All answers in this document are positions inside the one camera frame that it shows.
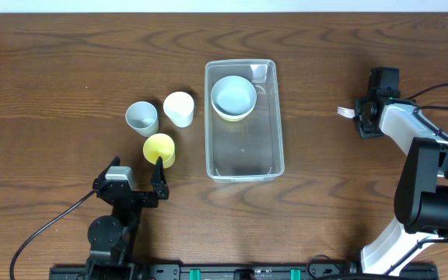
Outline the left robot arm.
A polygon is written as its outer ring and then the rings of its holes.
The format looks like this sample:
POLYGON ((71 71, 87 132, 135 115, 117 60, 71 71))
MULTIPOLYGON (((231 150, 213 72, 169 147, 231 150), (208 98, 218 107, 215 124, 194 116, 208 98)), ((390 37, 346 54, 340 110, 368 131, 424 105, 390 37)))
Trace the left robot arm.
POLYGON ((119 157, 93 181, 96 196, 112 206, 110 215, 95 219, 88 229, 90 243, 86 262, 87 279, 147 279, 147 268, 132 257, 141 213, 156 208, 169 198, 163 172, 163 159, 156 160, 151 191, 135 191, 130 167, 122 166, 119 157))

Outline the yellow bowl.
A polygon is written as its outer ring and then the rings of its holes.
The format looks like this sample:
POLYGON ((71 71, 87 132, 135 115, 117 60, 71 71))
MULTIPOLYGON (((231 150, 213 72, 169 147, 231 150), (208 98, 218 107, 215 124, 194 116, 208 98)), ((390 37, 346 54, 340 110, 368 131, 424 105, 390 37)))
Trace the yellow bowl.
POLYGON ((245 117, 247 117, 250 114, 250 111, 247 111, 243 114, 231 115, 231 114, 226 114, 226 113, 223 113, 222 111, 217 110, 217 114, 225 121, 236 122, 236 121, 241 121, 245 117))

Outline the grey bowl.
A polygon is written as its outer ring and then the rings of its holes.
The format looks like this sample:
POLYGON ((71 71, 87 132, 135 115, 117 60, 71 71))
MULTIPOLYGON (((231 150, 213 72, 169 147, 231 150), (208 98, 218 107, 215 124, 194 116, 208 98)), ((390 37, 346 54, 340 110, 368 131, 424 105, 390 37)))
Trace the grey bowl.
POLYGON ((247 79, 229 75, 218 80, 211 90, 211 104, 215 111, 238 115, 252 111, 257 102, 257 90, 247 79))

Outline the white plastic fork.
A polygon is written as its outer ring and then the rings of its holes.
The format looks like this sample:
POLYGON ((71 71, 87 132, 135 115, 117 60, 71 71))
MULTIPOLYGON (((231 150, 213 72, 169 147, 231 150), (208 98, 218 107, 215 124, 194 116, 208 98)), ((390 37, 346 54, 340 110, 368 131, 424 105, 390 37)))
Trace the white plastic fork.
POLYGON ((338 107, 337 108, 337 113, 339 115, 341 115, 342 117, 346 117, 346 118, 349 118, 349 119, 353 119, 355 117, 355 111, 353 109, 350 109, 350 108, 338 107))

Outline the yellow cup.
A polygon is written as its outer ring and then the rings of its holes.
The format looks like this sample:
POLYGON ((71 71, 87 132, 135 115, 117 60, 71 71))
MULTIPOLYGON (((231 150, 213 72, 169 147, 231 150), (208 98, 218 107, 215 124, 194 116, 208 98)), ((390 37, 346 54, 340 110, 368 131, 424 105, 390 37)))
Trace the yellow cup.
POLYGON ((150 136, 143 145, 143 156, 155 165, 159 157, 163 160, 163 168, 170 168, 176 160, 175 143, 166 134, 158 133, 150 136))

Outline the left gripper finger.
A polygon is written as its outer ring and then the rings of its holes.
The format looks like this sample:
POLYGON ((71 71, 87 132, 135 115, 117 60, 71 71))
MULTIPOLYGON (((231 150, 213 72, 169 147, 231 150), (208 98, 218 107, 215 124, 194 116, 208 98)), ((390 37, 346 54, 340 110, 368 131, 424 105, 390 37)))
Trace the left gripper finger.
POLYGON ((154 191, 167 191, 167 182, 163 168, 163 158, 159 156, 156 160, 155 169, 150 179, 154 191))
POLYGON ((112 167, 112 166, 120 166, 121 163, 121 159, 119 156, 115 156, 112 161, 108 164, 108 166, 98 175, 98 179, 99 180, 105 180, 106 179, 106 174, 108 172, 108 170, 112 167))

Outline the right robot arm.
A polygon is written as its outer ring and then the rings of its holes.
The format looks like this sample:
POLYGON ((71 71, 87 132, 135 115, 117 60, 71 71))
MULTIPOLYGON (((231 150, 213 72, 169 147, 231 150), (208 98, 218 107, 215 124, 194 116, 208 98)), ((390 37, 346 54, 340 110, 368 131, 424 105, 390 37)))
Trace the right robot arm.
POLYGON ((354 120, 362 138, 386 135, 406 155, 394 217, 361 251, 362 272, 397 276, 427 247, 448 243, 448 134, 410 100, 356 100, 354 120))

